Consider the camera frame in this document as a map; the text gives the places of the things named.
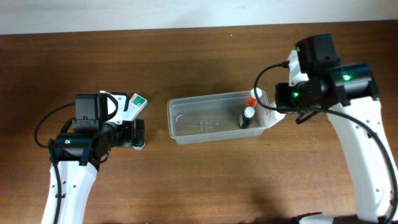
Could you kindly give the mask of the white squeeze tube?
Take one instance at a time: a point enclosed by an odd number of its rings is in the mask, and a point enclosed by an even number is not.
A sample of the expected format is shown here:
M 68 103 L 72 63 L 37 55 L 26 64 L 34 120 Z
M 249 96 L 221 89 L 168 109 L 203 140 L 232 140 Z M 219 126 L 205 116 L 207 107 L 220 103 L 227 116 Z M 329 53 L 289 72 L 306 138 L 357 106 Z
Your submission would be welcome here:
M 276 110 L 264 110 L 264 126 L 266 128 L 271 128 L 279 121 L 285 118 L 285 114 L 279 113 Z

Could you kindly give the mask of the clear plastic container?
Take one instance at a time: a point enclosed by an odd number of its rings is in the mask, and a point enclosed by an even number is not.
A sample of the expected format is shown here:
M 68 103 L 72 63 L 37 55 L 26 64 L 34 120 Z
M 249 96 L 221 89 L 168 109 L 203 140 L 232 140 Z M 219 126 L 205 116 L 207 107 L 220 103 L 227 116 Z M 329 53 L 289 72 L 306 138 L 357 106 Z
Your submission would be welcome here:
M 172 99 L 167 103 L 169 134 L 177 144 L 220 141 L 261 135 L 266 126 L 265 109 L 256 106 L 252 124 L 243 129 L 239 117 L 250 91 Z

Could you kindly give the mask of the orange white-capped tube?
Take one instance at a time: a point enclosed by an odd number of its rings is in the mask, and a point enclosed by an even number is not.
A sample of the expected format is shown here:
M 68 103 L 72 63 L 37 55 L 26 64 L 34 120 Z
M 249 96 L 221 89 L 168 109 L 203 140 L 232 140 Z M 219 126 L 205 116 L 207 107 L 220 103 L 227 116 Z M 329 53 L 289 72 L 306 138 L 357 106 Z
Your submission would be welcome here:
M 260 98 L 261 96 L 262 96 L 262 90 L 260 88 L 252 88 L 246 106 L 255 108 L 257 105 L 257 97 Z

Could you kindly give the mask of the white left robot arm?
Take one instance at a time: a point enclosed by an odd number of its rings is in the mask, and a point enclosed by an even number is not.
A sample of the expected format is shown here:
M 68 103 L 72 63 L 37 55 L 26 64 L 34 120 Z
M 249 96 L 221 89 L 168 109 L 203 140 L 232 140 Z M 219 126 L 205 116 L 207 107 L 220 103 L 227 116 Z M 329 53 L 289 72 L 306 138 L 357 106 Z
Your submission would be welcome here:
M 73 124 L 77 120 L 69 119 L 47 146 L 50 186 L 42 223 L 82 223 L 100 165 L 109 159 L 112 148 L 141 150 L 145 146 L 143 119 L 107 122 L 93 130 L 74 128 L 70 133 Z

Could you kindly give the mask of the black white-capped bottle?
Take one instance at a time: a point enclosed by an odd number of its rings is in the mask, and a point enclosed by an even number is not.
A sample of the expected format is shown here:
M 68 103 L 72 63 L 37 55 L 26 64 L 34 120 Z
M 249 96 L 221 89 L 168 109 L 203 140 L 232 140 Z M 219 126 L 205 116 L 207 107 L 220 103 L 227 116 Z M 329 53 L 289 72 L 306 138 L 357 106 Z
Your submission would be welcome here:
M 239 116 L 239 126 L 240 128 L 246 129 L 250 127 L 253 117 L 255 115 L 255 109 L 251 106 L 245 108 Z

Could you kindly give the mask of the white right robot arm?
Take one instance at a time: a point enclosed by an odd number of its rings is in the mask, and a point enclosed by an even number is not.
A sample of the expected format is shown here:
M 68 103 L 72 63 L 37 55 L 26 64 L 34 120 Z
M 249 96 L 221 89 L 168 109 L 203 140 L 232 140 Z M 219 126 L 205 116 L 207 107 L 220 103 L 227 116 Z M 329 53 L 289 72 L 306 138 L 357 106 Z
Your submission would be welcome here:
M 321 65 L 299 81 L 276 88 L 280 113 L 298 113 L 302 123 L 325 113 L 340 140 L 356 197 L 354 215 L 322 212 L 294 217 L 293 223 L 397 223 L 397 167 L 381 116 L 371 69 L 363 63 Z

